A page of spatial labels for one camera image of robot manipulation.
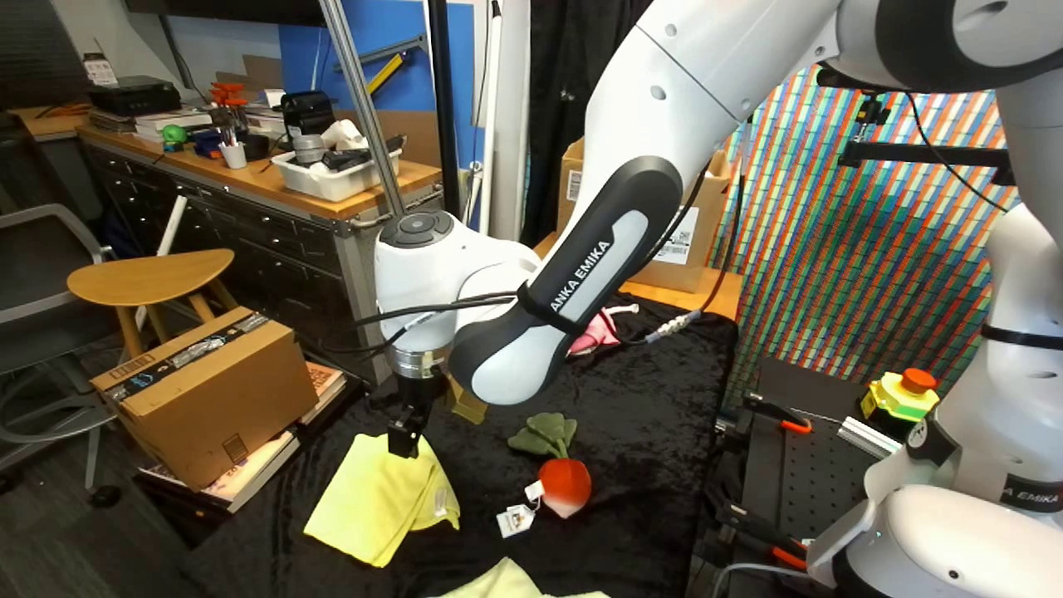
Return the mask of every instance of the green object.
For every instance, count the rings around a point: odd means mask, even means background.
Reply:
[[[507,439],[507,450],[567,459],[577,422],[560,411],[537,411]]]
[[[186,125],[169,124],[160,133],[161,133],[161,152],[181,152],[186,149]]]

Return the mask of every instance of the office chair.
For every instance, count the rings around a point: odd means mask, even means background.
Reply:
[[[98,429],[113,411],[80,372],[80,354],[113,340],[110,312],[65,294],[65,272],[98,263],[95,235],[58,203],[38,203],[0,215],[0,486],[14,486],[14,467],[76,436],[89,439],[87,491],[93,505],[113,505],[110,486],[95,488]],[[34,384],[52,384],[64,398],[38,398]]]

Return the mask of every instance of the cup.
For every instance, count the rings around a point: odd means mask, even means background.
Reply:
[[[218,144],[218,149],[223,149],[223,159],[224,159],[230,169],[243,169],[247,168],[243,144]]]

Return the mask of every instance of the yellow object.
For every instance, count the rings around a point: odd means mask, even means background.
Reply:
[[[472,578],[467,584],[444,592],[443,598],[549,598],[537,584],[523,574],[521,564],[500,560],[484,574]],[[567,598],[609,598],[602,592],[567,596]]]
[[[940,402],[934,386],[936,379],[922,368],[888,372],[882,379],[869,384],[861,416],[869,418],[872,411],[888,411],[899,422],[922,422]]]
[[[384,568],[408,533],[459,529],[459,520],[454,488],[426,439],[417,459],[397,459],[384,436],[354,436],[302,533]]]

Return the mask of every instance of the white robot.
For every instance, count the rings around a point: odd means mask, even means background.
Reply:
[[[868,501],[811,543],[882,596],[1063,587],[1063,3],[1060,0],[654,0],[584,121],[574,215],[537,263],[448,212],[408,212],[374,245],[377,310],[519,290],[405,316],[397,377],[448,372],[490,407],[532,398],[593,310],[649,259],[707,156],[801,62],[894,90],[995,90],[1024,205],[994,234],[985,343]]]

